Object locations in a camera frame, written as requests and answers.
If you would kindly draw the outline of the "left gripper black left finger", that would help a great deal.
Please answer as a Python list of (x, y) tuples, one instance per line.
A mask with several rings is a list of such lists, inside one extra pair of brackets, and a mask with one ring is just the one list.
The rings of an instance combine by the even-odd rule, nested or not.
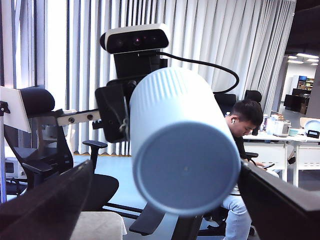
[(2, 240), (68, 240), (92, 182), (92, 162), (54, 176), (0, 206)]

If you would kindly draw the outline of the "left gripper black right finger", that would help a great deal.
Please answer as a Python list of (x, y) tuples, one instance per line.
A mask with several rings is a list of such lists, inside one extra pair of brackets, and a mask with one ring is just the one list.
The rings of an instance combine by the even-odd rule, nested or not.
[(261, 240), (320, 238), (318, 194), (274, 177), (251, 163), (242, 163), (238, 187)]

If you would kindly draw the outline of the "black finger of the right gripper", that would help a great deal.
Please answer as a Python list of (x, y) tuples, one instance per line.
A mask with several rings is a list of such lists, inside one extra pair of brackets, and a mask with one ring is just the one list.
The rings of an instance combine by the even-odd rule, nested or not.
[(129, 102), (136, 80), (112, 80), (104, 87), (95, 90), (100, 124), (105, 139), (110, 143), (128, 141), (130, 139), (130, 106)]

